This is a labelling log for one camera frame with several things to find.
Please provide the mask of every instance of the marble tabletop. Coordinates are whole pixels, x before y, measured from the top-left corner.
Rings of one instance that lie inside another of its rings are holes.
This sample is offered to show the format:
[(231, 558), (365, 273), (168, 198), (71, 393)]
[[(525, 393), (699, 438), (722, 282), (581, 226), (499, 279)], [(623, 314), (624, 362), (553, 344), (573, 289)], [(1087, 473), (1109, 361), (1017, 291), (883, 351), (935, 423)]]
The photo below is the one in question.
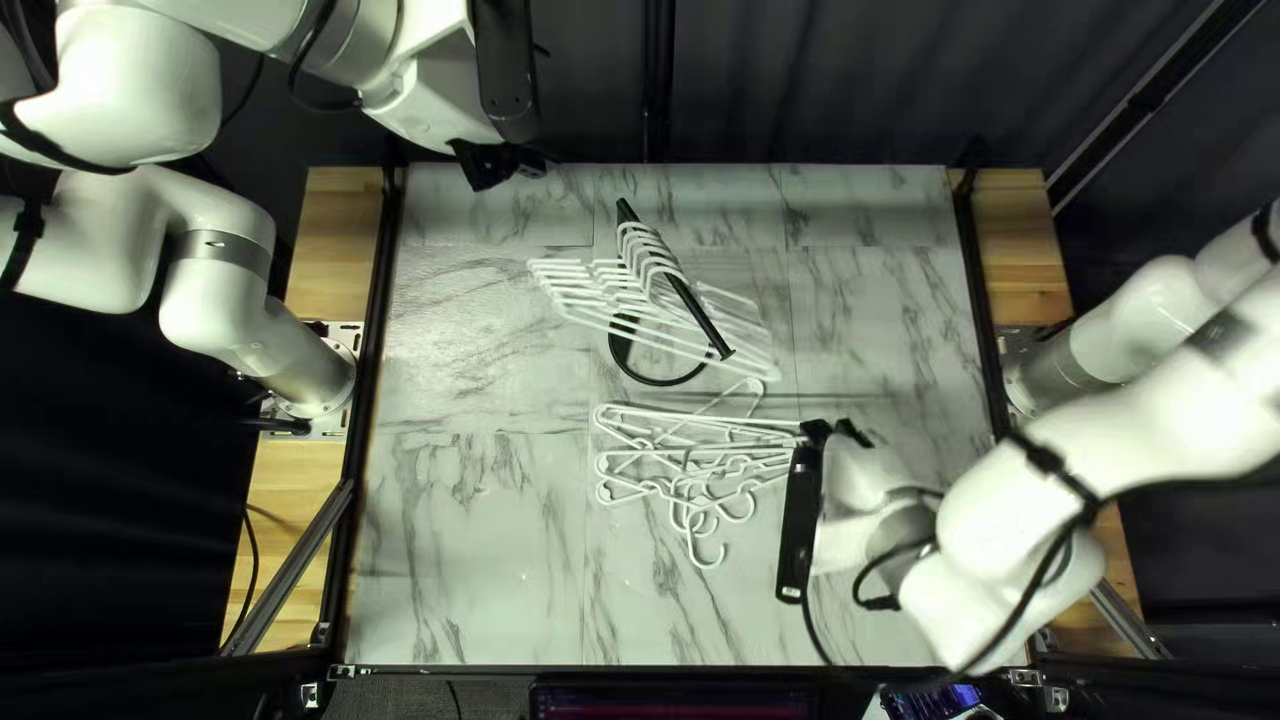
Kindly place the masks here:
[[(557, 316), (531, 258), (614, 254), (626, 197), (700, 279), (755, 299), (782, 379), (758, 416), (850, 416), (945, 487), (991, 443), (965, 268), (941, 168), (567, 165), (474, 193), (410, 169), (355, 561), (347, 661), (810, 665), (773, 597), (782, 488), (700, 570), (655, 500), (595, 503), (596, 404), (692, 410), (736, 375), (625, 378), (603, 333)], [(673, 363), (672, 375), (687, 363)], [(913, 624), (814, 580), (847, 665), (933, 665)], [(873, 594), (883, 588), (865, 588)]]

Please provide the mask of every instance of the white plastic hanger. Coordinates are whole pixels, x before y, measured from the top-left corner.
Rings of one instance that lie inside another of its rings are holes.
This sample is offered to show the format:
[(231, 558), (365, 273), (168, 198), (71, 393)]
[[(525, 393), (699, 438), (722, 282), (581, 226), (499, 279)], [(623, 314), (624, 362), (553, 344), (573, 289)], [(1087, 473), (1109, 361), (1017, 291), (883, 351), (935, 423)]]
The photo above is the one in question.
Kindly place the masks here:
[(594, 424), (626, 446), (596, 454), (596, 502), (617, 507), (662, 498), (689, 560), (701, 569), (718, 566), (724, 544), (708, 560), (699, 542), (714, 534), (721, 520), (749, 521), (756, 510), (755, 492), (787, 475), (791, 451), (803, 439), (796, 421), (712, 414), (731, 398), (746, 397), (750, 415), (763, 395), (764, 384), (746, 378), (694, 413), (596, 406)]
[[(773, 357), (773, 337), (760, 318), (759, 305), (714, 286), (692, 282), (662, 236), (644, 223), (620, 224), (616, 242), (618, 259), (590, 264), (563, 258), (529, 260), (529, 270), (552, 299), (557, 314), (742, 375), (781, 378)], [(696, 295), (707, 316), (735, 350), (733, 355), (721, 359), (709, 352), (705, 332), (667, 282), (671, 278)]]

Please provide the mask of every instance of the black rod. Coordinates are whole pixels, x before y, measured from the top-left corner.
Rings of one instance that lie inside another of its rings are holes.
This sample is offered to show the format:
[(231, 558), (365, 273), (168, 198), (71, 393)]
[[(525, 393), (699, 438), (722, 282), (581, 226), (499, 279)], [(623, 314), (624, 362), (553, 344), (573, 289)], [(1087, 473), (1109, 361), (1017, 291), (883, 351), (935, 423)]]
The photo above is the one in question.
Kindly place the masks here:
[[(622, 223), (639, 223), (639, 222), (640, 218), (636, 217), (636, 211), (631, 209), (631, 204), (627, 202), (626, 197), (618, 197), (618, 224), (621, 225)], [(692, 293), (692, 291), (689, 290), (689, 286), (685, 284), (680, 278), (672, 277), (669, 274), (663, 273), (663, 277), (666, 277), (667, 282), (671, 283), (671, 288), (675, 290), (676, 295), (680, 296), (680, 300), (681, 302), (685, 304), (685, 307), (689, 307), (689, 314), (692, 315), (694, 320), (698, 322), (698, 327), (701, 328), (704, 333), (707, 333), (707, 340), (710, 341), (712, 347), (716, 348), (716, 352), (719, 352), (721, 360), (728, 360), (733, 355), (733, 348), (730, 347), (727, 342), (724, 342), (724, 338), (719, 334), (719, 331), (716, 329), (716, 325), (712, 323), (712, 319), (707, 316), (707, 311), (703, 310), (701, 304), (698, 302), (698, 297)]]

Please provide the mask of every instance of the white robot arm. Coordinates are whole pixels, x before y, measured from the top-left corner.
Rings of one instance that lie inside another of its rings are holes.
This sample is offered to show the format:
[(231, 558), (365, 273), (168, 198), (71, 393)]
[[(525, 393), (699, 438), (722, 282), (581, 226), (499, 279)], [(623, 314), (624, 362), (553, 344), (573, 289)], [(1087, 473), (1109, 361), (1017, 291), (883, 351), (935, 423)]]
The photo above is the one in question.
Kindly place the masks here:
[[(1230, 480), (1280, 454), (1280, 272), (1266, 229), (1254, 217), (1194, 263), (1153, 261), (1082, 318), (1093, 328), (1057, 336), (1033, 363), (1124, 370), (1092, 395), (1098, 387), (1043, 372), (1053, 392), (1028, 393), (1039, 415), (941, 505), (891, 448), (828, 438), (812, 571), (874, 570), (892, 597), (878, 609), (908, 614), (947, 667), (977, 675), (1001, 665), (1102, 577), (1087, 530), (1103, 503), (1160, 483)], [(1070, 340), (1094, 332), (1112, 341)]]
[[(490, 45), (509, 40), (498, 44), (499, 60), (517, 69), (529, 61), (499, 87), (502, 100), (484, 105), (477, 20)], [(353, 87), (378, 122), (453, 152), (458, 140), (499, 143), (535, 127), (527, 8), (518, 0), (61, 0), (58, 82), (40, 94), (0, 31), (0, 152), (65, 170), (49, 208), (0, 199), (3, 290), (131, 313), (151, 292), (168, 233), (178, 247), (160, 306), (165, 336), (255, 378), (291, 415), (335, 413), (353, 368), (266, 295), (271, 218), (221, 188), (151, 167), (201, 151), (219, 131), (218, 54), (201, 31), (289, 63), (291, 82), (306, 69)]]
[(219, 129), (221, 86), (200, 31), (283, 61), (302, 55), (301, 69), (356, 88), (367, 115), (431, 150), (499, 143), (494, 123), (527, 124), (536, 99), (481, 106), (467, 10), (466, 0), (61, 0), (56, 87), (31, 96), (13, 47), (0, 58), (0, 152), (111, 173), (204, 150)]
[(275, 223), (252, 202), (159, 167), (64, 172), (46, 208), (0, 197), (5, 290), (97, 313), (146, 301), (166, 234), (177, 242), (160, 329), (284, 397), (297, 418), (347, 400), (355, 368), (266, 295)]

